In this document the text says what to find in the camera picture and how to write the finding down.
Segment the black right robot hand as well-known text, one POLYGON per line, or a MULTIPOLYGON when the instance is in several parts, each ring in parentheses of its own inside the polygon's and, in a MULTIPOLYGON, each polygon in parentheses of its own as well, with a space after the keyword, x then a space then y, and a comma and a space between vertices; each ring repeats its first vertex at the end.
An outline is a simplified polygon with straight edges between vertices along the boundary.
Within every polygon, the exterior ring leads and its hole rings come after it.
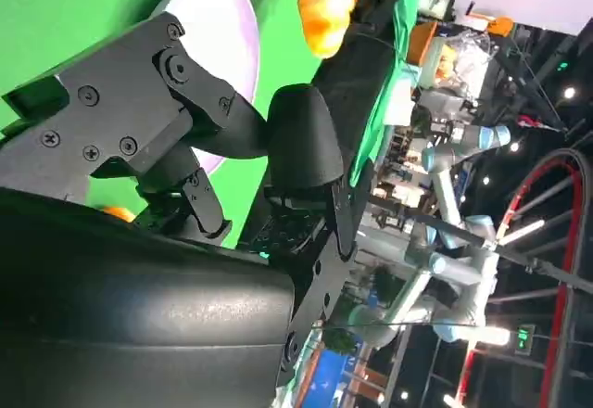
POLYGON ((6 95, 5 407, 267 407, 355 252, 309 84, 262 117, 172 14, 6 95))

